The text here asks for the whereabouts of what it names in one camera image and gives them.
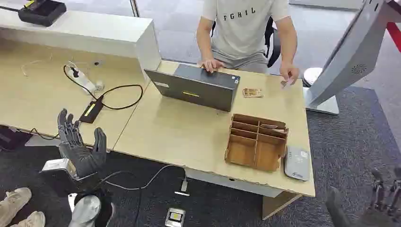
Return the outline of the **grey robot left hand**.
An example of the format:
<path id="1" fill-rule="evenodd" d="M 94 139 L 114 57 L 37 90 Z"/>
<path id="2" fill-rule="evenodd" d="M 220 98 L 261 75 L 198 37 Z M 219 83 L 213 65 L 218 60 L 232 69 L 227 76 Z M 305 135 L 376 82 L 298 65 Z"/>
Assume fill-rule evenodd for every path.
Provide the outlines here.
<path id="1" fill-rule="evenodd" d="M 97 172 L 106 162 L 107 137 L 98 127 L 94 130 L 93 147 L 87 147 L 79 131 L 79 121 L 72 122 L 72 119 L 73 115 L 68 114 L 65 108 L 58 115 L 59 152 L 75 166 L 78 178 L 83 178 Z"/>

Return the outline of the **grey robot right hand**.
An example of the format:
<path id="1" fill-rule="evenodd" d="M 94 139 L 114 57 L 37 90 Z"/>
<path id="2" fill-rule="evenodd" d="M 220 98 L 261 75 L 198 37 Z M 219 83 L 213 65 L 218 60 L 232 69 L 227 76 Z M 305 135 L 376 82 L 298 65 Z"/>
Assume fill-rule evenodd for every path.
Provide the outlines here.
<path id="1" fill-rule="evenodd" d="M 399 227 L 401 225 L 401 167 L 394 168 L 395 179 L 388 193 L 384 187 L 382 174 L 376 169 L 371 171 L 374 181 L 371 200 L 364 213 L 351 222 L 340 206 L 341 194 L 333 186 L 326 192 L 325 206 L 335 227 Z"/>

